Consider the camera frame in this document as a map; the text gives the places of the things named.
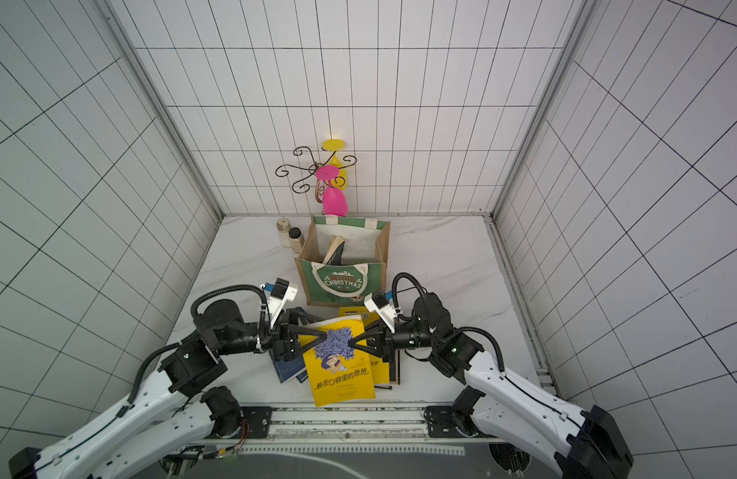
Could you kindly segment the burlap Christmas canvas bag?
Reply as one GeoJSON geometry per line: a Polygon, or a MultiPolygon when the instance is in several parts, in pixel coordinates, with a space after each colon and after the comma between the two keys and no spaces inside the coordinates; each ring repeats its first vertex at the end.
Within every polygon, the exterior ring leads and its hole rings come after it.
{"type": "Polygon", "coordinates": [[[308,305],[347,307],[386,287],[390,223],[376,219],[311,217],[305,246],[295,259],[308,305]],[[332,241],[346,240],[341,265],[324,265],[332,241]]]}

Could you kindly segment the black-lidded spice jar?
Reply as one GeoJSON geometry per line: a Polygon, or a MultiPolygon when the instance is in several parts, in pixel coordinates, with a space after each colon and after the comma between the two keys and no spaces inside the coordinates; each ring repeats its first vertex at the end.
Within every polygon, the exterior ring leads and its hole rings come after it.
{"type": "Polygon", "coordinates": [[[292,227],[289,229],[288,235],[292,251],[296,255],[300,255],[304,249],[306,241],[302,230],[300,228],[292,227]]]}

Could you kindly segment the metal base rail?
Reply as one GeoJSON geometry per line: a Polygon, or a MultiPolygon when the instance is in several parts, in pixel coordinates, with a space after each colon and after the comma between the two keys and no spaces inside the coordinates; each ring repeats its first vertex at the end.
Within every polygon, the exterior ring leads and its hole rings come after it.
{"type": "Polygon", "coordinates": [[[498,444],[483,433],[462,434],[445,404],[347,403],[317,408],[305,403],[248,406],[249,437],[204,439],[219,457],[289,453],[430,453],[462,455],[468,444],[498,444]]]}

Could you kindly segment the yellow plastic goblet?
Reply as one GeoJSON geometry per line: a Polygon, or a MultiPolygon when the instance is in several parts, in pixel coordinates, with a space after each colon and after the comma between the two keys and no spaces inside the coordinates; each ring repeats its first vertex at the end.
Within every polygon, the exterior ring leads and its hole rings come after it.
{"type": "Polygon", "coordinates": [[[348,185],[347,174],[345,173],[346,164],[339,156],[340,151],[344,150],[344,148],[346,148],[346,142],[339,139],[330,139],[322,143],[322,150],[331,154],[327,165],[334,166],[339,170],[339,174],[336,176],[336,179],[331,181],[331,184],[342,191],[348,185]]]}

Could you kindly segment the white powder spice jar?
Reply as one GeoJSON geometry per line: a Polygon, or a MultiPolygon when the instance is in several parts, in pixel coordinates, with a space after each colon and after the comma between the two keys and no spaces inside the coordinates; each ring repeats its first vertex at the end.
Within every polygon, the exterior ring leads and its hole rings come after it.
{"type": "Polygon", "coordinates": [[[276,222],[276,227],[281,246],[285,249],[290,249],[291,241],[289,231],[291,229],[291,222],[287,218],[280,218],[276,222]]]}

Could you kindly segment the dark metal cup stand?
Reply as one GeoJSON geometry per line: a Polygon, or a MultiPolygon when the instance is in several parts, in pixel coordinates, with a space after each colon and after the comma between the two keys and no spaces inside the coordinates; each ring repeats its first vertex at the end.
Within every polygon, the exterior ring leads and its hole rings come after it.
{"type": "MultiPolygon", "coordinates": [[[[322,206],[322,194],[325,186],[318,181],[316,171],[327,164],[330,156],[326,161],[320,162],[316,159],[314,151],[308,146],[296,147],[294,151],[292,151],[292,154],[297,158],[309,156],[311,159],[310,165],[302,166],[284,163],[275,170],[276,177],[283,179],[289,177],[292,171],[299,171],[301,173],[301,177],[291,184],[292,192],[298,195],[313,192],[316,202],[322,206]]],[[[342,156],[342,159],[346,164],[345,173],[347,169],[354,167],[359,162],[359,159],[355,155],[344,155],[342,156]]]]}

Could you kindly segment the pink plastic goblet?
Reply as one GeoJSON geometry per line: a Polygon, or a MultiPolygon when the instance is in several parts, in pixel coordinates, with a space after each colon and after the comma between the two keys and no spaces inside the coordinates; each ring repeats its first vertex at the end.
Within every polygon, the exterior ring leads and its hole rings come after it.
{"type": "Polygon", "coordinates": [[[340,176],[341,169],[334,165],[324,165],[316,171],[316,177],[325,188],[322,194],[322,205],[325,215],[344,217],[349,206],[345,194],[340,189],[344,179],[340,176]]]}

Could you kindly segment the blue book with label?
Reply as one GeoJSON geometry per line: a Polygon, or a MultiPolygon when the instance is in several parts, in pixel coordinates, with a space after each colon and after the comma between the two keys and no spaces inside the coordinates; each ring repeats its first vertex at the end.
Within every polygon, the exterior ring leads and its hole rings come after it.
{"type": "Polygon", "coordinates": [[[280,383],[287,383],[294,380],[294,375],[303,368],[306,368],[304,359],[301,356],[292,360],[279,360],[276,359],[276,355],[274,355],[273,351],[270,351],[269,357],[271,361],[273,361],[273,367],[280,383]]]}

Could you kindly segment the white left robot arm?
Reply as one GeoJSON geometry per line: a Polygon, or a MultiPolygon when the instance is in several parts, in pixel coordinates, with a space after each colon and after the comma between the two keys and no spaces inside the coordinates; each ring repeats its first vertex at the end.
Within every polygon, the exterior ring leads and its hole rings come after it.
{"type": "Polygon", "coordinates": [[[127,396],[58,442],[15,453],[10,477],[124,477],[205,437],[248,439],[252,421],[217,382],[228,370],[223,359],[271,352],[292,360],[325,342],[324,331],[302,327],[298,311],[286,309],[296,295],[284,279],[201,295],[190,306],[194,331],[150,353],[127,396]]]}

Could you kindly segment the yellow book purple illustration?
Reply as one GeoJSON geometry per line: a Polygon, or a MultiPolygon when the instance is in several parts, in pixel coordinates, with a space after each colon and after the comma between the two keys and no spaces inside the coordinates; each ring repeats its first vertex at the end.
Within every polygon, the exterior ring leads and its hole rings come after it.
{"type": "Polygon", "coordinates": [[[339,353],[303,353],[315,406],[374,399],[376,393],[370,357],[368,353],[348,346],[350,339],[365,331],[361,317],[349,315],[305,325],[305,329],[316,327],[340,327],[344,333],[344,349],[339,353]]]}

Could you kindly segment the dark bottom book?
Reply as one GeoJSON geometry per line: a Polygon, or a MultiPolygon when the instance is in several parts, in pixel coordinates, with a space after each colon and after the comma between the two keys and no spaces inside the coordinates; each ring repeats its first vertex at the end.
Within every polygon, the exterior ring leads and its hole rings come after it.
{"type": "Polygon", "coordinates": [[[388,362],[388,370],[390,371],[390,384],[400,384],[400,351],[396,351],[390,357],[388,362]]]}

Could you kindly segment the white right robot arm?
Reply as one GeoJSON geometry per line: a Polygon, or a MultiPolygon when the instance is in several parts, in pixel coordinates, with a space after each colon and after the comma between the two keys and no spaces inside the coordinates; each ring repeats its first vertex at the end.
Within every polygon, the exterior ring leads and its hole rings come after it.
{"type": "Polygon", "coordinates": [[[351,340],[354,349],[382,360],[400,350],[426,348],[426,363],[464,385],[450,411],[460,434],[506,441],[562,478],[626,478],[634,457],[613,416],[594,405],[583,409],[507,368],[495,337],[480,327],[457,327],[440,298],[409,273],[418,297],[410,315],[398,289],[376,291],[364,305],[380,318],[351,340]]]}

